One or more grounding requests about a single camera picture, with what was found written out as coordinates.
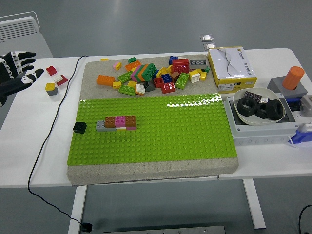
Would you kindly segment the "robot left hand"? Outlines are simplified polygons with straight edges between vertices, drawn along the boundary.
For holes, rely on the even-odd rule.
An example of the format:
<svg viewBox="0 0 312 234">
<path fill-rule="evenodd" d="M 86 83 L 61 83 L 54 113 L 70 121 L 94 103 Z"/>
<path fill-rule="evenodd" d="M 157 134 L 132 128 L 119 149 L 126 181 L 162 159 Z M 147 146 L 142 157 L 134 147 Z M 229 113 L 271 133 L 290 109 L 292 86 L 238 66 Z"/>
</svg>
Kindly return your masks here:
<svg viewBox="0 0 312 234">
<path fill-rule="evenodd" d="M 3 106 L 9 95 L 30 87 L 43 74 L 39 68 L 29 74 L 25 72 L 34 68 L 36 53 L 12 51 L 0 57 L 0 105 Z"/>
</svg>

